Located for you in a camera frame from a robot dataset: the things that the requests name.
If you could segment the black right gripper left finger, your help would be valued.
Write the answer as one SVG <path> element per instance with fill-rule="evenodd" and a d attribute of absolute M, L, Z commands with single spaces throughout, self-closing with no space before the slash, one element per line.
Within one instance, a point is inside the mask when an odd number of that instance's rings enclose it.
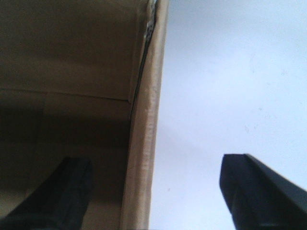
<path fill-rule="evenodd" d="M 2 230 L 79 230 L 93 191 L 88 158 L 65 158 L 19 206 L 0 221 Z"/>

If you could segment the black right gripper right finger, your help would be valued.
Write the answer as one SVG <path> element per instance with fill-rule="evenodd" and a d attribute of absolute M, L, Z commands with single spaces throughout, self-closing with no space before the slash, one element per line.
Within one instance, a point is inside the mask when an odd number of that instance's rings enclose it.
<path fill-rule="evenodd" d="M 219 185 L 237 230 L 305 230 L 307 192 L 249 154 L 225 154 Z"/>

